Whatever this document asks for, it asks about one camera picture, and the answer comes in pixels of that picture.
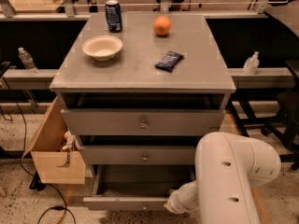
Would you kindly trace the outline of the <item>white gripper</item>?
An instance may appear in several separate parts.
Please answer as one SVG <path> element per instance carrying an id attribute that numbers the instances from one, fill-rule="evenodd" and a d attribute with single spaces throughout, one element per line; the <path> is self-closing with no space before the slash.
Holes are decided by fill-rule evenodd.
<path id="1" fill-rule="evenodd" d="M 180 189 L 173 189 L 164 208 L 174 214 L 183 214 L 187 211 L 186 207 L 182 204 L 180 198 L 182 197 Z"/>

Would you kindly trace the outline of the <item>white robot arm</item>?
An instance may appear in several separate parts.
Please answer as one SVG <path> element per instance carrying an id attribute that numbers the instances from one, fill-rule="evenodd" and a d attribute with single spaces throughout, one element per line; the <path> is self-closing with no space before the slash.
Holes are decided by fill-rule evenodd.
<path id="1" fill-rule="evenodd" d="M 251 189 L 276 179 L 278 152 L 262 140 L 214 132 L 195 150 L 195 179 L 172 191 L 164 207 L 195 213 L 200 224 L 261 224 Z"/>

